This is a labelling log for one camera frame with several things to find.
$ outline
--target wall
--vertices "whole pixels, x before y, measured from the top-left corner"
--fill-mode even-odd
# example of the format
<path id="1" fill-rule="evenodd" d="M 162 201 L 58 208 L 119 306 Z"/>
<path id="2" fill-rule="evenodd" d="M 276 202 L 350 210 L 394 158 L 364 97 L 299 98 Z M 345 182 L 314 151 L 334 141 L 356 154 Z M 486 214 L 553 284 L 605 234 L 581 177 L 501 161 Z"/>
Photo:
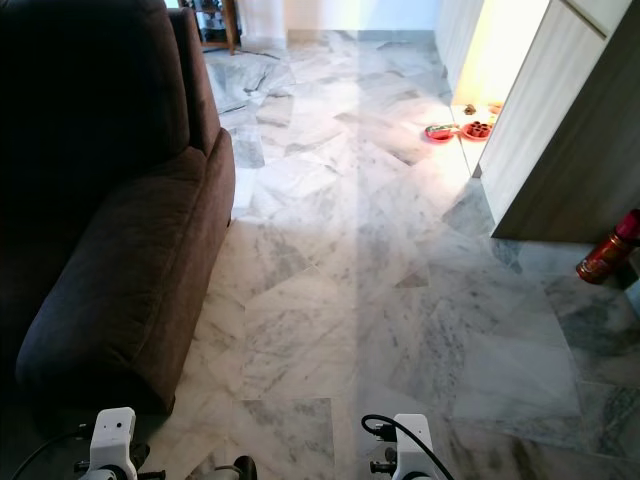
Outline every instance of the wall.
<path id="1" fill-rule="evenodd" d="M 529 51 L 548 0 L 485 0 L 453 103 L 504 102 Z"/>
<path id="2" fill-rule="evenodd" d="M 288 30 L 433 30 L 442 0 L 238 0 L 243 34 Z"/>
<path id="3" fill-rule="evenodd" d="M 436 46 L 452 92 L 458 87 L 484 0 L 443 0 L 435 27 Z"/>

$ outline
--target dark brown sofa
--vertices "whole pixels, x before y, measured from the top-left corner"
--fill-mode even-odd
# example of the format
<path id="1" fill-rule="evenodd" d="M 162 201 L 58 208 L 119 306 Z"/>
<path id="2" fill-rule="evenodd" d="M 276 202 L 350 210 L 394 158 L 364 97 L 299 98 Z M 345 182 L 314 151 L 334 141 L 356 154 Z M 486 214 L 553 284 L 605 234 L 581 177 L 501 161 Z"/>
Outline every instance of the dark brown sofa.
<path id="1" fill-rule="evenodd" d="M 168 412 L 235 185 L 193 13 L 0 12 L 3 391 Z"/>

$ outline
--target marble floor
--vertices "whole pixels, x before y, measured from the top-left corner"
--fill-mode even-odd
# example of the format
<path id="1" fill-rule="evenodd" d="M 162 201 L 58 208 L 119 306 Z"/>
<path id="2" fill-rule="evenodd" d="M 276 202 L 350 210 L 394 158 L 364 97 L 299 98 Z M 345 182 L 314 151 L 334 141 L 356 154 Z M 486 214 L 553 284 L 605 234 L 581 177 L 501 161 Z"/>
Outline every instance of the marble floor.
<path id="1" fill-rule="evenodd" d="M 373 478 L 359 419 L 403 412 L 459 480 L 640 478 L 640 322 L 576 278 L 588 246 L 489 237 L 459 143 L 421 135 L 451 121 L 431 38 L 206 61 L 234 220 L 174 413 L 139 418 L 146 470 L 249 454 L 261 480 Z"/>

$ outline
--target black cable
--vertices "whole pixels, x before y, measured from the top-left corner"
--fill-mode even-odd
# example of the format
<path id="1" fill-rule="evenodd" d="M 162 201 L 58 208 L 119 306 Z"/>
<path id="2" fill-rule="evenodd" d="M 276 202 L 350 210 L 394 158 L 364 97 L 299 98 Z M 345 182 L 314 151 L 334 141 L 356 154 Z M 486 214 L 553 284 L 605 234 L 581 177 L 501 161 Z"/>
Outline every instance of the black cable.
<path id="1" fill-rule="evenodd" d="M 58 443 L 58 442 L 60 442 L 62 440 L 66 440 L 67 438 L 72 438 L 72 437 L 80 437 L 80 438 L 85 438 L 86 439 L 87 438 L 87 434 L 90 435 L 92 430 L 93 430 L 93 428 L 91 426 L 83 424 L 83 425 L 80 425 L 78 427 L 78 429 L 74 430 L 73 432 L 63 433 L 62 435 L 58 435 L 57 437 L 53 437 L 52 439 L 47 440 L 45 443 L 40 445 L 37 448 L 36 451 L 34 451 L 31 455 L 29 455 L 24 462 L 22 462 L 22 465 L 20 465 L 18 467 L 18 469 L 15 471 L 15 473 L 11 477 L 11 480 L 17 480 L 18 477 L 24 471 L 24 469 L 27 468 L 29 466 L 29 464 L 31 462 L 33 462 L 33 460 L 35 460 L 35 458 L 38 455 L 40 455 L 44 450 L 49 448 L 54 443 Z"/>
<path id="2" fill-rule="evenodd" d="M 453 476 L 449 473 L 449 470 L 447 470 L 447 467 L 445 467 L 440 461 L 440 459 L 436 457 L 436 454 L 433 453 L 429 449 L 429 447 L 427 447 L 424 444 L 424 442 L 420 440 L 411 430 L 409 430 L 407 427 L 402 425 L 400 422 L 396 422 L 393 418 L 385 417 L 384 415 L 365 415 L 364 417 L 362 417 L 362 420 L 360 423 L 362 425 L 362 428 L 364 428 L 367 432 L 369 432 L 372 435 L 377 435 L 377 433 L 374 429 L 372 429 L 367 425 L 367 422 L 369 420 L 378 420 L 381 422 L 386 422 L 388 424 L 393 425 L 398 430 L 401 430 L 402 433 L 404 433 L 407 437 L 413 440 L 416 443 L 416 445 L 418 445 L 424 451 L 424 453 L 427 454 L 427 456 L 431 459 L 431 461 L 433 461 L 433 463 L 435 463 L 436 467 L 438 467 L 438 469 L 447 478 L 447 480 L 454 480 Z"/>

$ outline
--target wheel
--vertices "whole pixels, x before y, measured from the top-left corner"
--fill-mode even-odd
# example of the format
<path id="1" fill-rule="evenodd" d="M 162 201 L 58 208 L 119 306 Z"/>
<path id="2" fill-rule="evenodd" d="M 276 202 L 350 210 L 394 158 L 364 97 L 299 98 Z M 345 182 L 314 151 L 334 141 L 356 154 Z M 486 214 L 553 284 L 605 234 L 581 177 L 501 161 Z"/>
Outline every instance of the wheel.
<path id="1" fill-rule="evenodd" d="M 256 462 L 253 458 L 243 455 L 238 457 L 233 466 L 242 470 L 240 480 L 258 480 L 258 469 L 256 468 Z"/>

